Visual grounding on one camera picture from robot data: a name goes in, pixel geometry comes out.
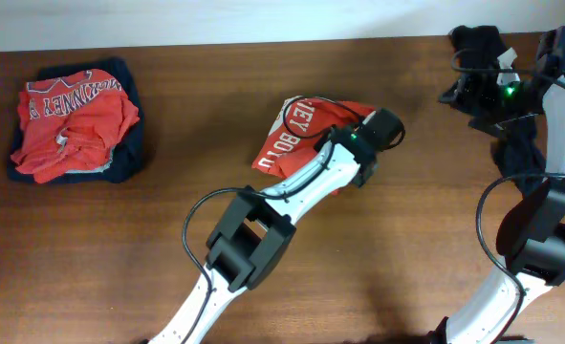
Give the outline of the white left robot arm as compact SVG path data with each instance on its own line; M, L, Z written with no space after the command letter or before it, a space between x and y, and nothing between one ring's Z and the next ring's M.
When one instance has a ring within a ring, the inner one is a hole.
M235 197L206 240L206 258L187 254L200 272L197 283L153 343L201 342L233 300L272 273L298 221L331 193L349 184L363 186L377 167L378 153L404 135L402 121L379 109L358 124L332 128L319 152L283 182L262 191L231 188Z

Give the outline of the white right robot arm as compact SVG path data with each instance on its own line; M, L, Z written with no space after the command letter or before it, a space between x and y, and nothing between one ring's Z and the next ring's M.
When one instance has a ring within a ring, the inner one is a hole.
M515 67L515 51L493 26L460 26L449 39L460 76L439 100L495 138L500 182L522 198L486 249L487 279L426 339L503 343L531 302L565 282L565 27L540 36L529 70Z

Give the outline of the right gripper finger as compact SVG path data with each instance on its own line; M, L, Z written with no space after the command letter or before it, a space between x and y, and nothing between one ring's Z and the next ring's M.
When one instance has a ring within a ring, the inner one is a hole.
M498 139L536 136L534 114L492 121L490 118L473 118L468 126Z
M461 75L460 78L439 97L438 101L447 105L466 105L467 104L467 75Z

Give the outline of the orange FRAM t-shirt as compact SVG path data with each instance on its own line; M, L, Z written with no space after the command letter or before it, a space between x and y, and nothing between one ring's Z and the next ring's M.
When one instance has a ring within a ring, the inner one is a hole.
M272 203L306 207L348 184L361 187L378 166L377 151L362 136L377 109L355 102L297 96L285 101L252 167L284 180L257 192Z

